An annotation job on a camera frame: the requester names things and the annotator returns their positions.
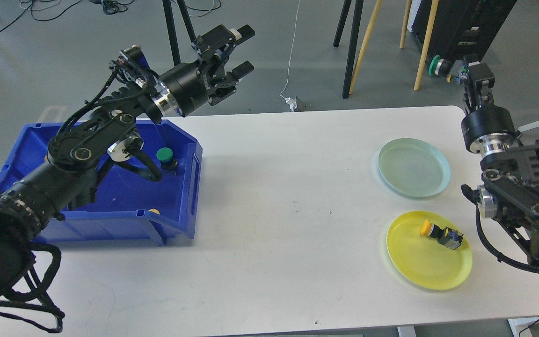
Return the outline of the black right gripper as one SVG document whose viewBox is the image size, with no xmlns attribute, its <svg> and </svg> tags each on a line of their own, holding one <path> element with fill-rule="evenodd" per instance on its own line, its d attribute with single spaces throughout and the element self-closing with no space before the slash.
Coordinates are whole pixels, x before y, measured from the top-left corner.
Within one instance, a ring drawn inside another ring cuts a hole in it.
<svg viewBox="0 0 539 337">
<path fill-rule="evenodd" d="M 489 66 L 477 55 L 467 55 L 459 81 L 464 88 L 462 107 L 466 116 L 461 130 L 466 150 L 479 155 L 506 152 L 515 141 L 516 129 L 509 111 L 494 103 L 495 77 Z"/>
</svg>

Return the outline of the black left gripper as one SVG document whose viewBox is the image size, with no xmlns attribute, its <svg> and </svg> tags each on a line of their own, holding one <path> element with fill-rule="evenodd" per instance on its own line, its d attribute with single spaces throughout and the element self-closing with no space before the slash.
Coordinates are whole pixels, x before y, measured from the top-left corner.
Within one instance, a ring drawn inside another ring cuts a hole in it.
<svg viewBox="0 0 539 337">
<path fill-rule="evenodd" d="M 238 29 L 218 25 L 197 36 L 192 42 L 197 61 L 180 63 L 157 80 L 159 90 L 152 101 L 160 114 L 167 117 L 176 113 L 186 117 L 205 104 L 217 105 L 235 94 L 238 83 L 255 67 L 246 60 L 232 71 L 226 71 L 224 62 L 235 47 L 255 34 L 250 25 Z"/>
</svg>

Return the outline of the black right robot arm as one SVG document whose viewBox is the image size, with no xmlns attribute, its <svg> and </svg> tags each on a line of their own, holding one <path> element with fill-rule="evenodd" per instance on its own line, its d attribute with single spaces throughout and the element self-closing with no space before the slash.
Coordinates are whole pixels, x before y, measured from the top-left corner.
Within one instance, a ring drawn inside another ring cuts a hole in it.
<svg viewBox="0 0 539 337">
<path fill-rule="evenodd" d="M 477 56 L 463 57 L 460 80 L 465 90 L 464 143 L 467 151 L 481 156 L 482 185 L 461 187 L 476 207 L 478 237 L 499 262 L 539 275 L 539 140 L 521 143 L 509 111 L 494 103 L 492 71 Z M 525 253 L 526 263 L 505 256 L 488 241 L 482 218 L 500 224 Z"/>
</svg>

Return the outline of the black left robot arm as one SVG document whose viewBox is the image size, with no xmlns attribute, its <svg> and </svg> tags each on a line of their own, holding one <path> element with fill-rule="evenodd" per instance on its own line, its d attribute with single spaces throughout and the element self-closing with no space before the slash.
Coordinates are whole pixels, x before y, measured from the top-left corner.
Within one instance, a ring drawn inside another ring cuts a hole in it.
<svg viewBox="0 0 539 337">
<path fill-rule="evenodd" d="M 93 203 L 114 166 L 146 181 L 161 181 L 162 171 L 143 151 L 137 118 L 145 114 L 160 124 L 171 113 L 186 117 L 233 95 L 254 67 L 246 61 L 226 71 L 225 64 L 235 47 L 254 35 L 249 25 L 216 26 L 192 40 L 194 62 L 179 63 L 160 75 L 148 66 L 139 46 L 120 52 L 103 88 L 49 141 L 44 162 L 0 193 L 0 307 L 49 313 L 55 328 L 27 323 L 49 333 L 62 331 L 65 314 L 47 294 L 61 252 L 33 239 L 51 220 L 65 220 L 64 208 Z M 0 316 L 21 319 L 7 312 Z"/>
</svg>

